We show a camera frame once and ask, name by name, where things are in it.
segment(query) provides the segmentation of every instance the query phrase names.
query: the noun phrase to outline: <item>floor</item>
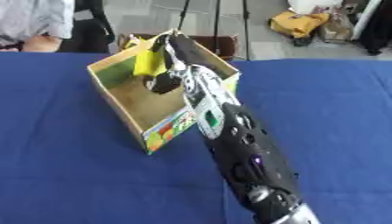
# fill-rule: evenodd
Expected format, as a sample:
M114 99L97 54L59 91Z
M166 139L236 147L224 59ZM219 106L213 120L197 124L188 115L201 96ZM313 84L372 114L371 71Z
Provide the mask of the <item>floor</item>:
M185 0L106 0L105 11L117 33L160 33L179 24ZM215 0L191 0L183 32L188 35L212 35ZM307 47L294 47L290 41L271 31L268 18L288 8L287 0L248 0L252 60L282 58L332 58L392 60L392 51L377 57L367 56L355 45L326 44L318 39ZM220 34L238 35L237 56L245 56L241 0L221 0Z

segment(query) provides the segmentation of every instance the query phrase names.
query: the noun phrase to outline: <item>table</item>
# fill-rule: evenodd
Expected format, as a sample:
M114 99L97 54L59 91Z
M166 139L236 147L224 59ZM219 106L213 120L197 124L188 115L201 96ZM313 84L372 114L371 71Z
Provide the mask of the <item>table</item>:
M0 53L0 223L252 223L195 128L146 156L95 92L105 55ZM391 62L234 62L323 223L390 223Z

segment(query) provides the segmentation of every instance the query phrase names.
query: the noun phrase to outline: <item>black stand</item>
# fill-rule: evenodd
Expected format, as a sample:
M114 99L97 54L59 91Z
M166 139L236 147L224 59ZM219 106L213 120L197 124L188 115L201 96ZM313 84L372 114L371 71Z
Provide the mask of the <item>black stand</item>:
M180 31L182 28L182 25L184 23L184 20L186 18L186 13L188 12L189 8L189 3L191 0L185 0L185 5L184 9L181 11L180 14L180 21L178 25L178 30ZM248 21L249 21L249 10L248 10L248 0L242 0L242 8L243 8L243 20L245 24L245 41L246 41L246 53L247 53L247 60L250 60L250 54L249 54L249 26L248 26ZM219 22L220 22L220 15L221 15L221 0L216 0L216 9L215 9L215 24L213 28L213 50L215 53L218 53L219 50L219 41L218 41L218 30L219 30Z

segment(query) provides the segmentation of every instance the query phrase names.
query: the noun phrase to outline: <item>cardboard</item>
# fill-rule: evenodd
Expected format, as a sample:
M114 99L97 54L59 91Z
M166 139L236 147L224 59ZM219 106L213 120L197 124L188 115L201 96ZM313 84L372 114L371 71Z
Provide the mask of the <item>cardboard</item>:
M143 77L132 75L135 56L150 49L158 36L87 67L97 90L148 154L162 148L195 122L184 103L182 87L167 94L154 94L143 85ZM218 68L227 88L235 92L239 71L202 45L197 46Z

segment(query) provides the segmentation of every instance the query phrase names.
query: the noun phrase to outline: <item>cardboard box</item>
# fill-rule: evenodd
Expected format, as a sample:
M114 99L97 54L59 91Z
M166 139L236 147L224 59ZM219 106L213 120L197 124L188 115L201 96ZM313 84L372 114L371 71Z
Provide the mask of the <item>cardboard box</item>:
M143 85L142 77L132 76L135 56L150 49L157 37L88 66L98 91L148 154L195 123L194 114L184 103L182 87L167 94L154 94ZM219 70L225 86L235 92L240 72L202 45L197 46Z

